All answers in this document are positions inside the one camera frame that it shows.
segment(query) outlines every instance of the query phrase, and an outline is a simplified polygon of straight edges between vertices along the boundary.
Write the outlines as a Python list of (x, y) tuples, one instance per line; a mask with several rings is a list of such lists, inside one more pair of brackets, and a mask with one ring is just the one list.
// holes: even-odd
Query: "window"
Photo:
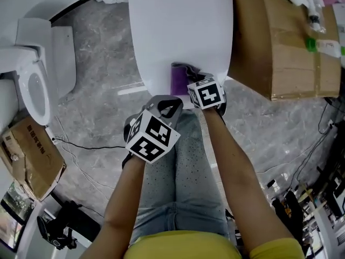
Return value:
[(18, 248), (33, 207), (31, 199), (16, 191), (15, 183), (12, 183), (0, 202), (0, 240), (13, 251)]

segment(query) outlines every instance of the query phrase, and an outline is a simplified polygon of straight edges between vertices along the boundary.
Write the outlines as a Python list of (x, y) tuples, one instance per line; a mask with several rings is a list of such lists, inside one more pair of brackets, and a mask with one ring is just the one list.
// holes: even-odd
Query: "black cable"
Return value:
[(104, 218), (104, 216), (103, 215), (101, 215), (101, 214), (99, 214), (96, 210), (93, 210), (92, 208), (88, 208), (88, 207), (86, 207), (86, 206), (84, 206), (84, 205), (82, 205), (82, 207), (84, 207), (85, 209), (88, 209), (88, 210), (91, 210), (91, 211), (94, 211), (95, 213), (97, 213), (98, 215), (100, 215), (102, 218)]
[(305, 163), (305, 161), (307, 160), (306, 164), (308, 163), (309, 159), (311, 158), (312, 154), (314, 153), (314, 151), (316, 150), (316, 148), (319, 146), (319, 144), (321, 144), (323, 142), (323, 140), (326, 138), (326, 136), (328, 135), (328, 133), (326, 135), (321, 136), (318, 141), (315, 143), (313, 149), (308, 153), (307, 157), (304, 158), (304, 160), (302, 161), (301, 165), (298, 166), (297, 170), (293, 173), (292, 178), (291, 178), (291, 183), (288, 187), (288, 189), (291, 187), (292, 183), (293, 183), (293, 179), (295, 177), (295, 174), (299, 171), (300, 167), (303, 166), (303, 164)]
[(345, 197), (344, 197), (344, 200), (343, 200), (343, 205), (342, 205), (343, 212), (345, 213), (344, 205), (345, 205)]
[(123, 146), (87, 148), (87, 147), (83, 147), (83, 146), (76, 145), (76, 144), (74, 144), (74, 143), (72, 143), (72, 142), (65, 141), (65, 140), (60, 139), (60, 138), (52, 138), (52, 140), (53, 140), (53, 141), (54, 141), (54, 140), (59, 140), (59, 141), (62, 141), (62, 142), (64, 142), (64, 143), (71, 144), (71, 145), (73, 145), (73, 146), (75, 146), (75, 147), (77, 147), (77, 148), (82, 148), (82, 149), (115, 149), (115, 148), (125, 148), (125, 147), (123, 147)]
[(323, 117), (323, 115), (324, 115), (324, 113), (325, 113), (325, 111), (326, 111), (327, 105), (328, 105), (328, 103), (326, 103), (325, 108), (324, 108), (323, 111), (322, 111), (320, 121), (319, 121), (319, 123), (318, 123), (319, 133), (320, 133), (320, 134), (323, 134), (323, 135), (326, 135), (327, 133), (320, 132), (320, 124), (321, 124), (321, 121), (322, 121), (322, 117)]
[[(321, 143), (325, 140), (326, 136), (327, 136), (327, 134), (323, 136), (323, 139), (318, 143), (318, 145), (314, 148), (314, 150), (316, 150), (317, 147), (319, 147), (319, 146), (321, 145)], [(299, 171), (299, 173), (298, 173), (298, 175), (297, 175), (297, 177), (296, 177), (297, 180), (298, 180), (298, 177), (300, 176), (302, 170), (307, 166), (309, 159), (307, 160), (307, 162), (305, 163), (305, 165), (300, 169), (300, 171)]]
[(336, 106), (334, 106), (334, 105), (332, 105), (332, 104), (329, 104), (330, 106), (332, 106), (332, 107), (334, 107), (334, 108), (336, 108), (338, 111), (340, 111), (341, 113), (345, 113), (345, 111), (342, 111), (342, 110), (340, 110), (340, 107), (342, 106), (342, 103), (340, 103), (340, 106), (339, 107), (336, 107)]

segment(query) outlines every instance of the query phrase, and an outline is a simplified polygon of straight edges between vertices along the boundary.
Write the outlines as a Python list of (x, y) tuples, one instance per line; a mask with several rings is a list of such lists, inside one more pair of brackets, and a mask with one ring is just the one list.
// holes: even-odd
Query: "purple cloth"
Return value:
[(197, 76), (200, 69), (185, 63), (171, 64), (171, 87), (170, 94), (174, 96), (188, 96), (188, 76)]

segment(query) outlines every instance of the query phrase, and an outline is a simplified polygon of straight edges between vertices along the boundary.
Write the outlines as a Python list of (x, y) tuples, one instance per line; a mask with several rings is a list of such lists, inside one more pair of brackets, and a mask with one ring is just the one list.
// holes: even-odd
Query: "bottle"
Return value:
[(312, 53), (320, 52), (335, 58), (345, 56), (345, 47), (340, 46), (339, 42), (334, 40), (308, 38), (306, 44), (308, 51)]

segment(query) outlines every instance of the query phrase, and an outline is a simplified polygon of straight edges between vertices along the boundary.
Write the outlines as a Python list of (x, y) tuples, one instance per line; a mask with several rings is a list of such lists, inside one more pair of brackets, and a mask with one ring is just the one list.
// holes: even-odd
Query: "white cable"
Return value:
[[(62, 139), (62, 140), (64, 140), (64, 141), (67, 141), (67, 142), (69, 142), (69, 140), (68, 140), (68, 137), (67, 137), (67, 134), (66, 134), (66, 132), (65, 132), (65, 130), (64, 130), (64, 127), (62, 126), (62, 123), (61, 123), (61, 121), (59, 120), (59, 118), (56, 116), (56, 119), (58, 120), (58, 123), (59, 123), (59, 125), (60, 125), (60, 127), (61, 127), (61, 129), (62, 129), (62, 131), (64, 132), (64, 135), (61, 135), (60, 136), (60, 139)], [(109, 200), (108, 198), (107, 198), (107, 196), (90, 180), (90, 179), (92, 179), (94, 182), (96, 182), (97, 184), (99, 184), (99, 185), (101, 185), (101, 186), (104, 186), (104, 187), (108, 187), (108, 188), (111, 188), (111, 189), (114, 189), (114, 188), (112, 188), (112, 187), (110, 187), (110, 186), (106, 186), (106, 185), (102, 185), (102, 184), (100, 184), (99, 182), (97, 182), (97, 181), (95, 181), (89, 174), (87, 174), (86, 172), (84, 172), (80, 167), (79, 167), (79, 164), (78, 164), (78, 158), (72, 153), (72, 151), (71, 151), (71, 147), (70, 147), (70, 144), (69, 143), (67, 143), (67, 146), (68, 146), (68, 150), (66, 150), (64, 147), (63, 147), (63, 142), (62, 141), (60, 141), (60, 145), (61, 145), (61, 149), (63, 150), (63, 151), (65, 151), (66, 153), (68, 153), (68, 154), (70, 154), (71, 155), (71, 157), (72, 157), (72, 161), (73, 161), (73, 163), (74, 163), (74, 165), (82, 172), (82, 174), (84, 175), (84, 177), (99, 191), (99, 192), (101, 192), (102, 193), (102, 195), (106, 198), (106, 200)]]
[(295, 161), (297, 158), (299, 158), (299, 157), (301, 157), (302, 155), (304, 155), (309, 149), (313, 148), (313, 146), (314, 146), (315, 144), (317, 144), (317, 142), (319, 142), (319, 140), (317, 140), (315, 143), (313, 143), (309, 148), (306, 148), (300, 155), (298, 155), (297, 157), (295, 157), (293, 160), (291, 160), (291, 161), (289, 161), (289, 162), (284, 162), (284, 163), (279, 164), (279, 165), (272, 166), (271, 168), (269, 168), (269, 169), (267, 169), (267, 170), (265, 170), (265, 171), (263, 171), (263, 172), (257, 172), (256, 174), (266, 174), (268, 171), (270, 171), (270, 170), (272, 170), (272, 169), (278, 168), (278, 167), (280, 167), (280, 166), (282, 166), (282, 165), (289, 164), (289, 163)]

